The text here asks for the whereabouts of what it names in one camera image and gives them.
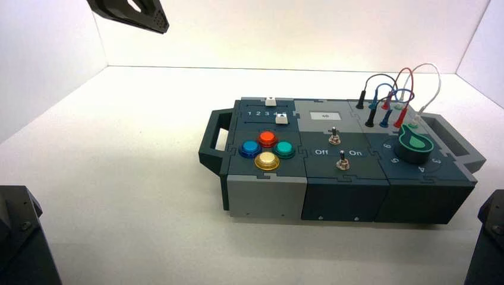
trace white wall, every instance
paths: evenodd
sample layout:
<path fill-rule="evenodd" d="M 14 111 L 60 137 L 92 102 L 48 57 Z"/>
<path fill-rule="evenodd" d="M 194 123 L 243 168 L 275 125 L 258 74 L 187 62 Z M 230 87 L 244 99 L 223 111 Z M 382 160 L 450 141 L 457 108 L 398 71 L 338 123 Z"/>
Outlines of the white wall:
<path fill-rule="evenodd" d="M 85 0 L 0 1 L 0 142 L 105 66 Z"/>
<path fill-rule="evenodd" d="M 492 0 L 457 74 L 504 107 L 504 1 Z"/>
<path fill-rule="evenodd" d="M 454 73 L 489 0 L 162 0 L 164 35 L 103 19 L 110 65 Z"/>

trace yellow button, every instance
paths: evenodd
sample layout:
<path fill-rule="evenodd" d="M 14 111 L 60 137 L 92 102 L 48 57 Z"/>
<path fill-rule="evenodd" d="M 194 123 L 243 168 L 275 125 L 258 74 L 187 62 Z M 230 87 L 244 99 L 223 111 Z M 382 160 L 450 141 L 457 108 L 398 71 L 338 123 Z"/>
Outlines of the yellow button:
<path fill-rule="evenodd" d="M 278 157 L 269 151 L 265 151 L 264 153 L 256 156 L 254 163 L 262 170 L 273 170 L 280 166 L 280 160 Z"/>

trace red button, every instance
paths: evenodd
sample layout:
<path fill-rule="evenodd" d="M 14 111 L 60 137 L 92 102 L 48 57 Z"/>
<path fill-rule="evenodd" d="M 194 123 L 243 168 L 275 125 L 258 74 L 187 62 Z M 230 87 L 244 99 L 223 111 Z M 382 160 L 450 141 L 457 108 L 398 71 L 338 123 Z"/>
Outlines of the red button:
<path fill-rule="evenodd" d="M 259 135 L 257 141 L 262 147 L 273 147 L 276 144 L 277 139 L 273 132 L 265 131 Z"/>

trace white backdrop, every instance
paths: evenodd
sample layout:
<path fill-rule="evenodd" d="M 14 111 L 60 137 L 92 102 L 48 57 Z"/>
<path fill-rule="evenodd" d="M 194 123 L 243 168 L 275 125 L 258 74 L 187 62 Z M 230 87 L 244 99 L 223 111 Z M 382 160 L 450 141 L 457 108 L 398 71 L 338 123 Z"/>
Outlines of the white backdrop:
<path fill-rule="evenodd" d="M 454 73 L 489 0 L 162 0 L 164 35 L 95 15 L 110 65 Z"/>
<path fill-rule="evenodd" d="M 0 142 L 105 66 L 86 1 L 0 1 Z"/>
<path fill-rule="evenodd" d="M 368 76 L 110 67 L 0 144 L 0 184 L 37 197 L 64 284 L 462 285 L 478 209 L 504 185 L 504 110 L 456 75 L 427 111 L 488 161 L 448 225 L 231 218 L 198 161 L 211 110 L 240 96 L 356 98 Z M 418 110 L 437 80 L 415 79 Z"/>
<path fill-rule="evenodd" d="M 504 107 L 504 1 L 492 0 L 457 74 Z"/>

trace teal knob pointer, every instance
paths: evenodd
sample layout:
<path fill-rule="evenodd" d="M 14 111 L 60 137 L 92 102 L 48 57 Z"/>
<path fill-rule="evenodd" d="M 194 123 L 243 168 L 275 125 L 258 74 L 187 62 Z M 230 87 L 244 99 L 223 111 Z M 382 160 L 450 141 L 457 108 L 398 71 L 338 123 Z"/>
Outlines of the teal knob pointer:
<path fill-rule="evenodd" d="M 424 135 L 417 134 L 408 125 L 403 124 L 399 138 L 394 146 L 395 154 L 403 161 L 422 164 L 429 160 L 434 143 Z"/>

